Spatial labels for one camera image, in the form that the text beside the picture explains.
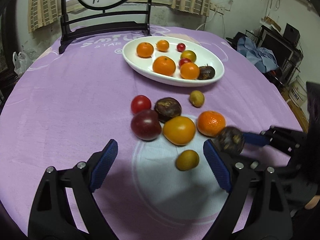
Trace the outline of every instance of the blue cloth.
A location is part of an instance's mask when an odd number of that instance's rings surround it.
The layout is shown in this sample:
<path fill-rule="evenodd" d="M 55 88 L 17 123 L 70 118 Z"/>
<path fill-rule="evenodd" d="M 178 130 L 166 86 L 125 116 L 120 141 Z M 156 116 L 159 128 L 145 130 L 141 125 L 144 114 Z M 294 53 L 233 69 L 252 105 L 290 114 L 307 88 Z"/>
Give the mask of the blue cloth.
<path fill-rule="evenodd" d="M 272 50 L 257 48 L 256 44 L 248 37 L 242 37 L 238 40 L 237 51 L 255 65 L 261 73 L 266 73 L 278 68 Z"/>

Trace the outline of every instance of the orange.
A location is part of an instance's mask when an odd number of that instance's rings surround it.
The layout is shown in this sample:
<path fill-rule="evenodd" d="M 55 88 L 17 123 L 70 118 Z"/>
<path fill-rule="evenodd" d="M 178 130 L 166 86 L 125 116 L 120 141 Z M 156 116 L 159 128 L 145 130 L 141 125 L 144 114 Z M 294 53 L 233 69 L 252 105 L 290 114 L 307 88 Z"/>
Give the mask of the orange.
<path fill-rule="evenodd" d="M 181 66 L 180 75 L 184 79 L 197 79 L 200 75 L 200 68 L 192 62 L 187 62 Z"/>
<path fill-rule="evenodd" d="M 150 57 L 153 50 L 153 46 L 148 42 L 142 42 L 137 46 L 137 54 L 139 57 Z"/>
<path fill-rule="evenodd" d="M 206 111 L 199 115 L 197 127 L 200 133 L 213 137 L 226 127 L 226 120 L 218 112 Z"/>
<path fill-rule="evenodd" d="M 156 58 L 156 60 L 154 61 L 152 69 L 156 73 L 166 76 L 172 76 L 173 73 L 176 71 L 176 64 L 169 57 L 160 56 Z"/>
<path fill-rule="evenodd" d="M 187 117 L 177 116 L 164 124 L 163 135 L 175 145 L 187 145 L 196 134 L 194 122 Z"/>
<path fill-rule="evenodd" d="M 157 42 L 157 49 L 162 52 L 166 52 L 169 49 L 169 42 L 160 40 Z"/>

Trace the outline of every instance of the blue gripper pad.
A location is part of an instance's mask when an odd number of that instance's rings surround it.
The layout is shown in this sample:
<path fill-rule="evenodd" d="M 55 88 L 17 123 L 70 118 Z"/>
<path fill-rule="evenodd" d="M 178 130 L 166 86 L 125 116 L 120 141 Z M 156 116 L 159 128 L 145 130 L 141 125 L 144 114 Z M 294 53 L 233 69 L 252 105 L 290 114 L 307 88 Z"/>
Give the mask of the blue gripper pad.
<path fill-rule="evenodd" d="M 253 144 L 260 147 L 270 144 L 269 139 L 260 134 L 245 132 L 243 133 L 243 136 L 245 143 Z"/>
<path fill-rule="evenodd" d="M 91 193 L 100 188 L 104 179 L 106 178 L 113 162 L 118 155 L 118 143 L 115 140 L 111 140 L 109 147 L 104 150 L 105 152 L 91 173 L 91 180 L 89 184 L 89 190 Z"/>
<path fill-rule="evenodd" d="M 228 193 L 231 192 L 232 185 L 230 172 L 210 143 L 210 139 L 204 142 L 203 153 L 220 188 L 225 189 Z"/>

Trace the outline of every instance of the cherry tomato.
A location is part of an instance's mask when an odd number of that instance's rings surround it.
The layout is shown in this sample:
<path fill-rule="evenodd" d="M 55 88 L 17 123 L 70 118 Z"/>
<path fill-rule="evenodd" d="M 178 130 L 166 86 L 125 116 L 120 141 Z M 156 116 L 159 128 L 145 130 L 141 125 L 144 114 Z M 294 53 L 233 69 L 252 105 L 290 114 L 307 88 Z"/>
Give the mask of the cherry tomato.
<path fill-rule="evenodd" d="M 179 67 L 181 67 L 183 64 L 187 63 L 187 62 L 191 62 L 191 59 L 188 58 L 182 58 L 179 60 Z"/>
<path fill-rule="evenodd" d="M 136 96 L 131 102 L 131 111 L 133 114 L 137 114 L 142 110 L 146 110 L 150 108 L 151 108 L 150 99 L 143 95 Z"/>
<path fill-rule="evenodd" d="M 183 52 L 186 49 L 186 46 L 183 43 L 177 45 L 177 51 Z"/>
<path fill-rule="evenodd" d="M 180 68 L 180 75 L 184 79 L 197 79 L 199 74 L 200 68 L 192 62 L 187 62 Z"/>

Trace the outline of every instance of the red tomato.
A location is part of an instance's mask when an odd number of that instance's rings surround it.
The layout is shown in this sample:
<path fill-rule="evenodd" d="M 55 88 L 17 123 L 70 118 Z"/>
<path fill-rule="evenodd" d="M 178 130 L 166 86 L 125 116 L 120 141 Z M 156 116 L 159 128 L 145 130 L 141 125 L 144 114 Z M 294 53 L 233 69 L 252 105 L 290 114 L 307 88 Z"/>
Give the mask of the red tomato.
<path fill-rule="evenodd" d="M 186 49 L 186 46 L 183 43 L 177 45 L 177 51 L 183 52 Z"/>
<path fill-rule="evenodd" d="M 151 101 L 143 95 L 136 96 L 131 102 L 131 111 L 133 114 L 139 113 L 142 110 L 150 109 Z"/>
<path fill-rule="evenodd" d="M 182 58 L 179 60 L 179 67 L 181 67 L 183 64 L 187 63 L 187 62 L 191 62 L 190 59 L 188 58 Z"/>

